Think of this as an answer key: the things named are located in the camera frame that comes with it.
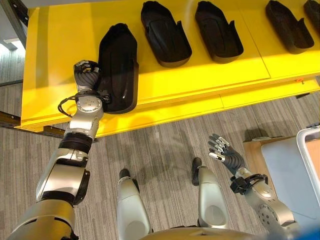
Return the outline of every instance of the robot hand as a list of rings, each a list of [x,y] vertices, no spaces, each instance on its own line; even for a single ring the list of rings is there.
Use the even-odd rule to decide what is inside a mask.
[[[268,177],[250,172],[243,157],[223,137],[213,134],[209,138],[209,156],[222,162],[233,174],[230,188],[234,193],[245,196],[263,226],[276,236],[275,239],[289,240],[299,235],[299,225],[293,213],[268,186]]]
[[[238,169],[245,167],[243,157],[223,137],[212,134],[209,138],[208,143],[212,147],[209,148],[211,158],[221,161],[233,175],[236,175]]]

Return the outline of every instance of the black band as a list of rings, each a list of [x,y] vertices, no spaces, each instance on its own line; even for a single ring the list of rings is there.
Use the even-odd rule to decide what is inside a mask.
[[[75,196],[73,196],[69,192],[65,191],[45,191],[41,197],[42,200],[48,199],[56,199],[56,200],[63,200],[69,203],[72,207],[74,206]]]
[[[60,142],[59,149],[76,149],[89,153],[93,139],[82,133],[68,133]]]

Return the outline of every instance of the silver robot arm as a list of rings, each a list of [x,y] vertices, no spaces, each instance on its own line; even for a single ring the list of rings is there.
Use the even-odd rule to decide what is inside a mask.
[[[78,93],[76,113],[63,140],[46,166],[36,188],[36,203],[31,206],[8,240],[77,240],[75,213],[87,193],[90,172],[88,153],[102,118],[102,100],[93,87],[99,79],[95,62],[74,65]]]
[[[245,196],[263,226],[277,239],[293,239],[299,235],[299,225],[291,210],[281,202],[268,186],[268,177],[250,172],[245,161],[221,136],[210,136],[209,156],[222,162],[234,175],[231,189]]]

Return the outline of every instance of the yellow tabletop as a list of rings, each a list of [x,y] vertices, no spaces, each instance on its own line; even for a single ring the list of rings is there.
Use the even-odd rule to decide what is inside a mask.
[[[30,9],[20,128],[40,131],[43,126],[69,120],[58,112],[57,106],[62,99],[76,93],[73,65],[82,59],[97,61],[102,37],[117,23],[126,23],[138,43],[138,102],[136,109],[131,113],[105,114],[99,128],[99,136],[137,128],[136,125],[128,123],[137,113],[139,118],[152,120],[143,121],[145,124],[139,126],[150,126],[166,122],[168,119],[196,116],[196,113],[191,111],[194,108],[198,109],[199,115],[213,112],[213,109],[227,109],[221,101],[225,94],[232,96],[234,93],[236,96],[238,91],[265,91],[270,84],[284,81],[293,84],[294,79],[320,75],[320,64],[316,62],[320,54],[319,39],[316,39],[318,36],[315,36],[314,29],[310,32],[315,46],[306,53],[292,55],[280,51],[280,42],[275,52],[264,52],[264,46],[270,48],[268,41],[265,39],[264,42],[259,42],[261,38],[257,38],[255,31],[260,29],[261,32],[268,32],[271,26],[265,19],[266,3],[260,4],[259,8],[253,5],[255,7],[251,9],[249,3],[254,2],[253,0],[241,1],[243,6],[236,0],[212,0],[223,10],[229,22],[235,20],[235,27],[244,47],[244,53],[237,60],[227,64],[213,62],[206,50],[195,21],[198,0],[159,0],[171,11],[176,21],[182,21],[192,48],[192,56],[183,66],[162,67],[153,55],[141,23],[143,2],[144,0],[117,0]],[[250,22],[245,11],[263,17]],[[306,24],[310,29],[310,23],[306,21]],[[272,41],[279,41],[274,32],[270,38]],[[277,64],[272,64],[272,60],[269,60],[272,58],[276,59]],[[298,60],[310,65],[295,63]],[[286,95],[307,92],[306,89],[291,89],[291,93],[286,91]],[[314,80],[311,89],[317,90]],[[282,93],[278,92],[277,96],[280,98]],[[237,105],[238,100],[232,99],[235,101],[234,105]],[[251,102],[259,101],[262,99],[253,99]],[[213,105],[214,108],[205,110],[201,104],[206,106],[205,108],[209,105]],[[177,109],[169,106],[184,108],[183,114],[177,116]],[[76,110],[75,104],[71,101],[64,107],[71,114]],[[165,117],[155,119],[153,115],[159,112],[159,109],[162,112],[166,111]]]
[[[320,34],[316,31],[304,11],[307,0],[279,0],[291,10],[309,30],[314,46],[300,54],[289,53],[270,24],[266,15],[269,0],[237,0],[238,8],[247,24],[271,78],[286,78],[298,75],[319,75]]]

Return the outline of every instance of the robot forearm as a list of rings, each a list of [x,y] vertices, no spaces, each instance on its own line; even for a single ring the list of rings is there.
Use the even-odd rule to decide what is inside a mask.
[[[245,167],[236,171],[235,177],[247,179],[254,174]],[[279,239],[293,239],[299,234],[299,224],[291,210],[281,202],[265,181],[253,180],[251,188],[243,194],[248,204],[255,210],[263,226]]]

